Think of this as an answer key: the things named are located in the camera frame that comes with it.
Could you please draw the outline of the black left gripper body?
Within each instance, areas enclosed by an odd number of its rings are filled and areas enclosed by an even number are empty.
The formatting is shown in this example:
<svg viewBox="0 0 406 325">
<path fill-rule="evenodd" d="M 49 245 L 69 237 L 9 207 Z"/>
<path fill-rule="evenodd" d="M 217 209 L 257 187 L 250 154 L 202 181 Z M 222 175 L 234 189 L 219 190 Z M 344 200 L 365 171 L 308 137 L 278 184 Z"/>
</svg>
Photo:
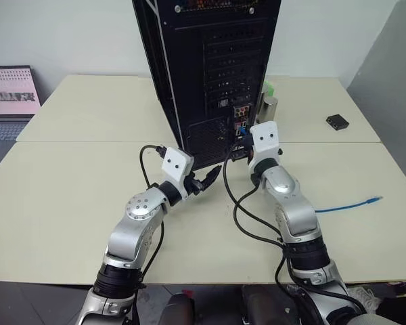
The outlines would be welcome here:
<svg viewBox="0 0 406 325">
<path fill-rule="evenodd" d="M 195 178 L 195 173 L 191 172 L 184 179 L 184 187 L 189 195 L 193 194 L 197 196 L 200 192 L 203 192 L 206 188 L 205 185 Z"/>
</svg>

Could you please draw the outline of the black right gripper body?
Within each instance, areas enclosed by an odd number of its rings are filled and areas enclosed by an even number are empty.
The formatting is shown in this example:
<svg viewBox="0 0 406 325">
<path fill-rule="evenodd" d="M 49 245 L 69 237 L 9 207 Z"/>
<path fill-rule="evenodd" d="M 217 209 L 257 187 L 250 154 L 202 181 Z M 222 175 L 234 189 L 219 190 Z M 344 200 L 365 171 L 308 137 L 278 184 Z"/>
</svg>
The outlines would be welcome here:
<svg viewBox="0 0 406 325">
<path fill-rule="evenodd" d="M 250 162 L 254 156 L 254 151 L 253 151 L 254 140 L 253 140 L 252 135 L 249 135 L 249 136 L 250 136 L 250 144 L 244 145 L 245 147 L 247 147 L 247 164 L 248 165 L 250 164 Z"/>
</svg>

